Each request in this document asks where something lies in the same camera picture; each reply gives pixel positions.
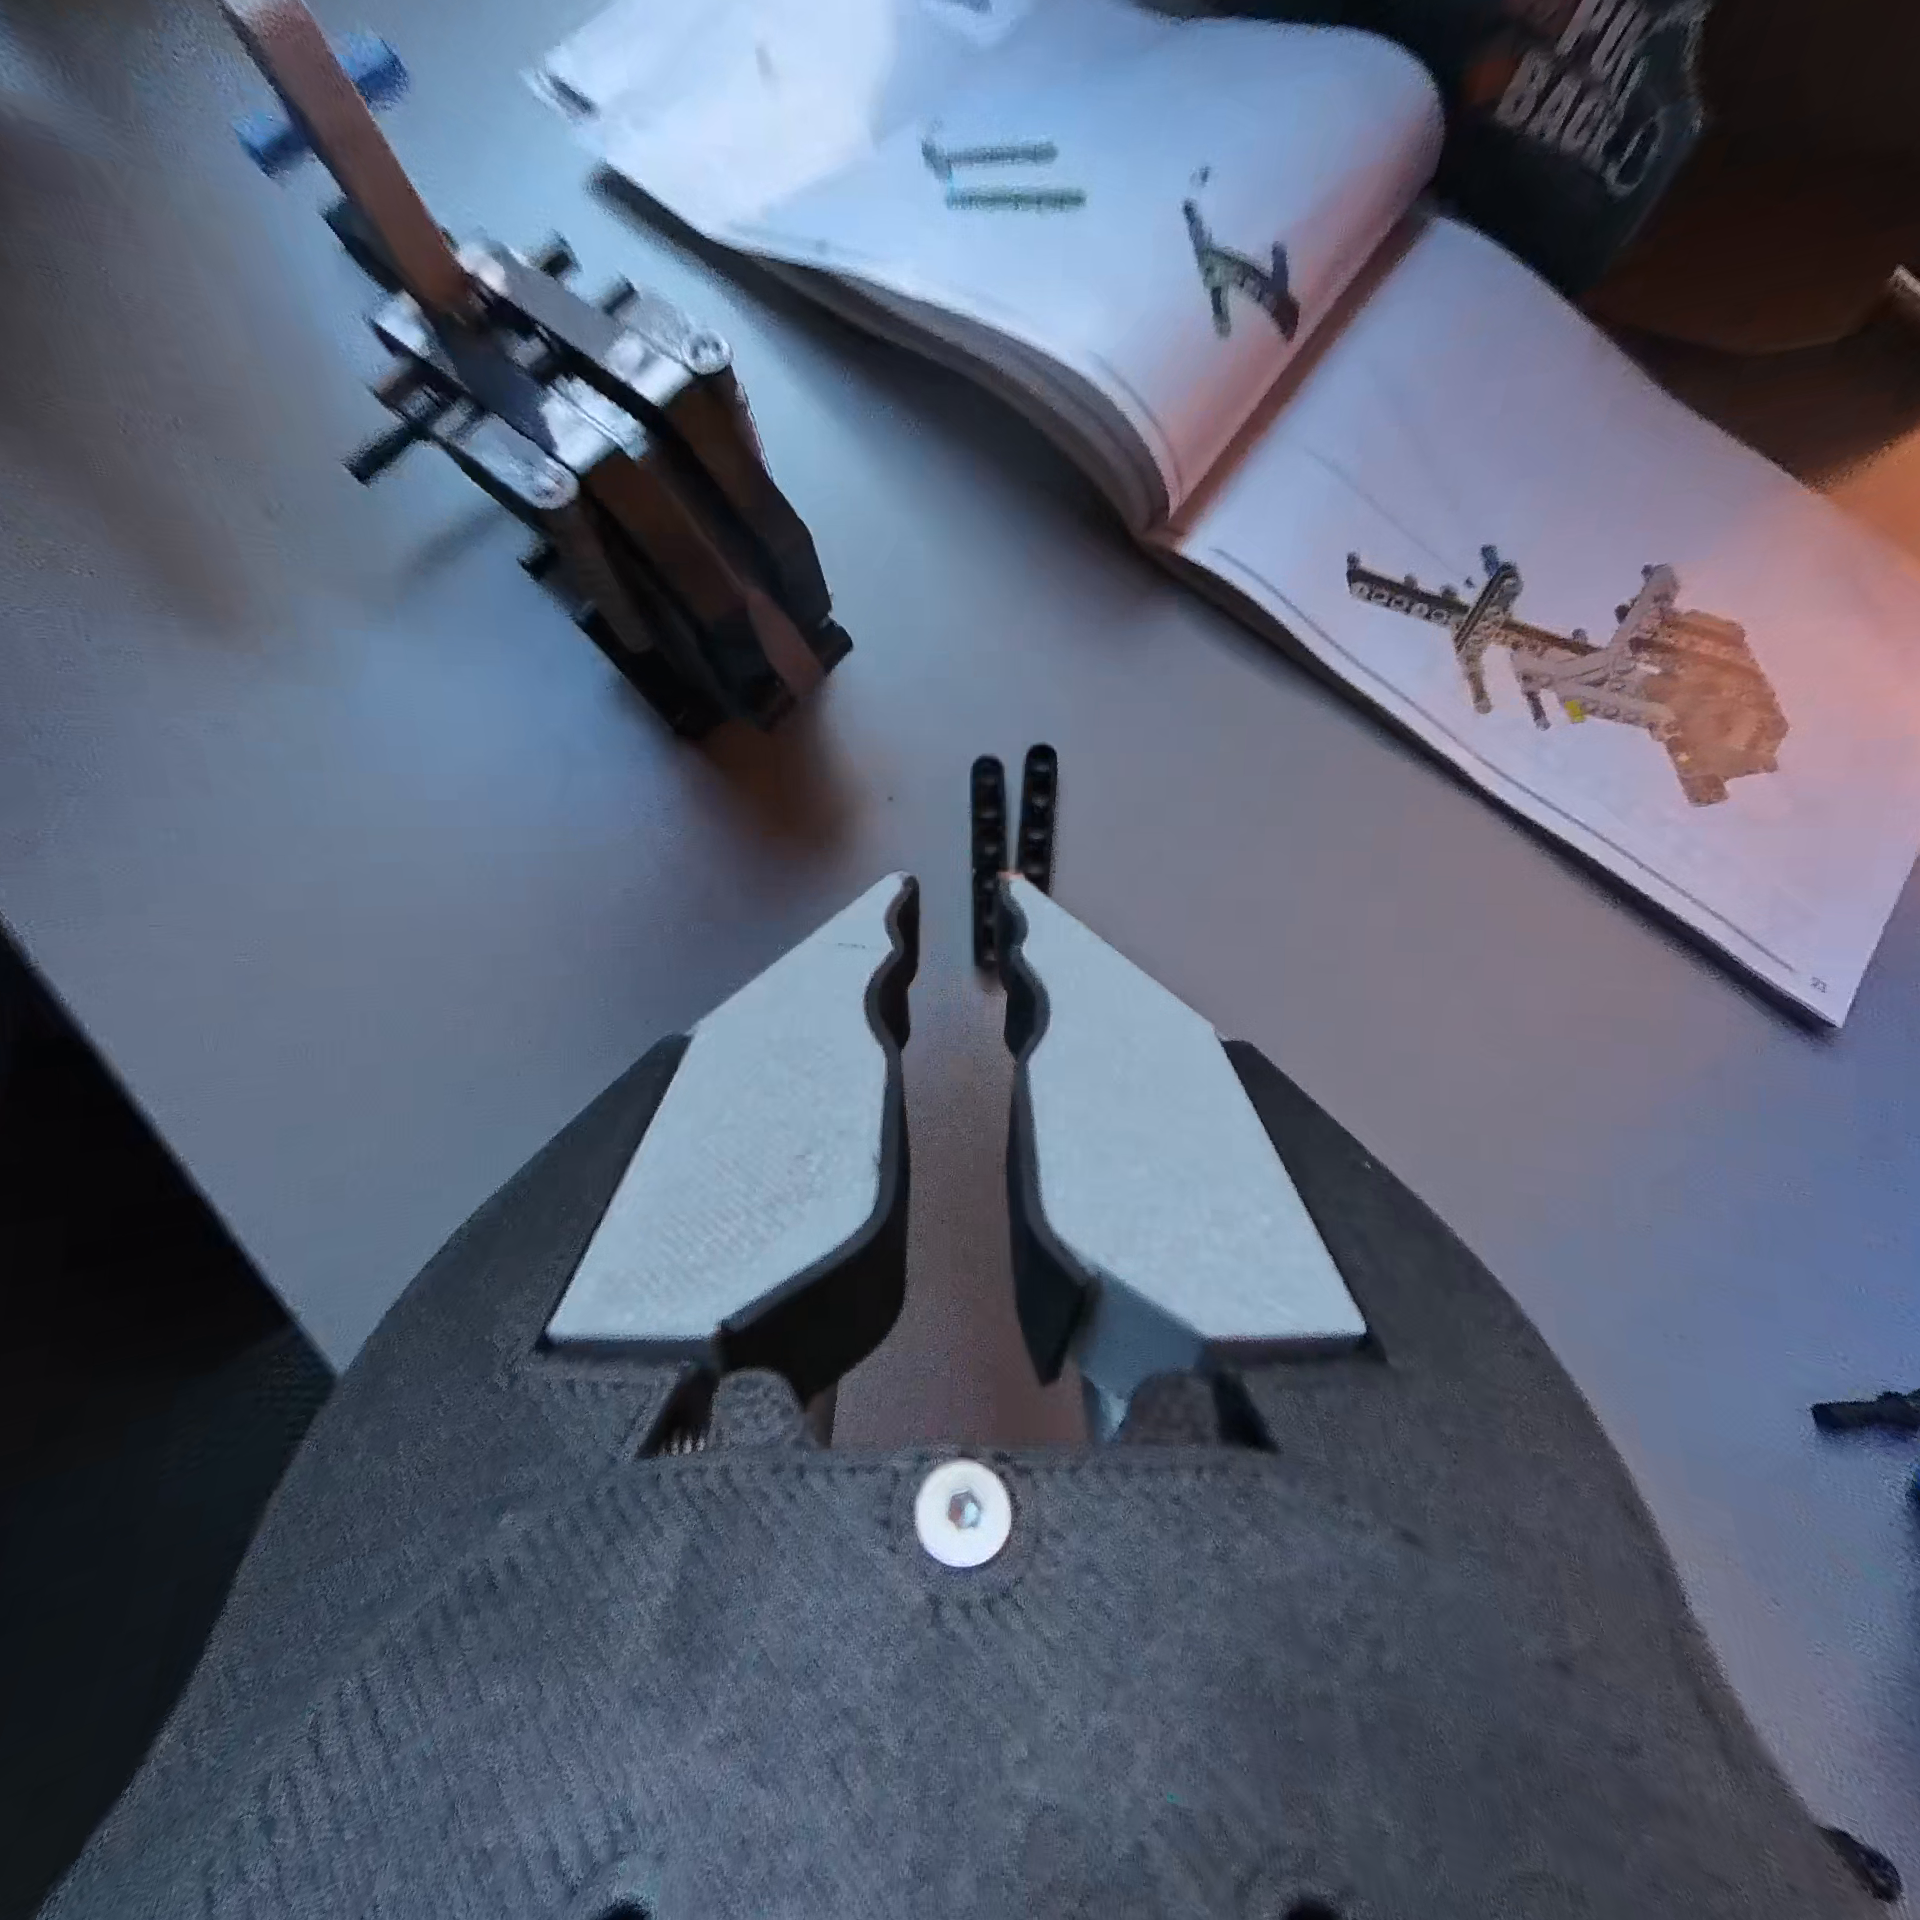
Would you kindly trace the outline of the black lego set box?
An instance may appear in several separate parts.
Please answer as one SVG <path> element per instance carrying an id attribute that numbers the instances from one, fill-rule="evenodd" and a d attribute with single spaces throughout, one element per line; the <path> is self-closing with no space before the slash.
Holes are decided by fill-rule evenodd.
<path id="1" fill-rule="evenodd" d="M 1917 2 L 1331 2 L 1412 51 L 1436 196 L 1600 323 L 1834 345 L 1917 302 Z"/>

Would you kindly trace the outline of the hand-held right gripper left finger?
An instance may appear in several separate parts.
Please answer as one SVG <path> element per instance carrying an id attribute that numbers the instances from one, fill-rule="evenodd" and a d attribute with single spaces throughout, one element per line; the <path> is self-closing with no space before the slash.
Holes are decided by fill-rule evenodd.
<path id="1" fill-rule="evenodd" d="M 541 1342 L 772 1371 L 809 1404 L 904 1304 L 914 875 L 882 875 L 694 1022 Z"/>

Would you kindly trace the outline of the partly built lego model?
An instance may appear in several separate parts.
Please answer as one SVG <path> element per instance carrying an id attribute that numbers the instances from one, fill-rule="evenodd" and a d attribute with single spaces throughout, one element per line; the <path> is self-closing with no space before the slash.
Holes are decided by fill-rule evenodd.
<path id="1" fill-rule="evenodd" d="M 395 98 L 388 43 L 329 47 L 372 116 Z M 268 176 L 321 163 L 279 98 L 241 141 Z M 819 691 L 852 636 L 710 326 L 633 280 L 581 298 L 563 239 L 517 251 L 446 230 L 473 316 L 437 323 L 341 191 L 325 224 L 384 294 L 372 395 L 393 428 L 348 458 L 352 481 L 437 448 L 533 534 L 521 569 L 682 738 L 772 733 Z"/>

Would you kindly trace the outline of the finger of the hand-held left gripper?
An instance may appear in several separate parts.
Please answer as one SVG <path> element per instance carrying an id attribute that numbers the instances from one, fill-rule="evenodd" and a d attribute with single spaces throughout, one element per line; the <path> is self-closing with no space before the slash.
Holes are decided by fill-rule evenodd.
<path id="1" fill-rule="evenodd" d="M 364 216 L 401 292 L 437 323 L 473 316 L 473 285 L 308 2 L 223 2 L 291 121 Z"/>

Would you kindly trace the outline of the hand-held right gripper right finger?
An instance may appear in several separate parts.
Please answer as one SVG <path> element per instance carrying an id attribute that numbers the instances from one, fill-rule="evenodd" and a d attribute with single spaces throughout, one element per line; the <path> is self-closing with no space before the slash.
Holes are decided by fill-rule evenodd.
<path id="1" fill-rule="evenodd" d="M 1037 1379 L 1074 1369 L 1108 1442 L 1153 1379 L 1362 1352 L 1369 1323 L 1222 1031 L 1028 880 L 998 880 L 997 921 Z"/>

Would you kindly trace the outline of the lego instruction booklet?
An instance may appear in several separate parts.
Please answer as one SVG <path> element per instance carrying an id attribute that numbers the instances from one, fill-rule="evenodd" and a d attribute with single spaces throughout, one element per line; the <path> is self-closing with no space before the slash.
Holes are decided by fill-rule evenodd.
<path id="1" fill-rule="evenodd" d="M 1127 535 L 1842 1028 L 1917 864 L 1917 565 L 1427 191 L 1356 27 L 603 2 L 529 80 L 692 234 L 1020 408 Z"/>

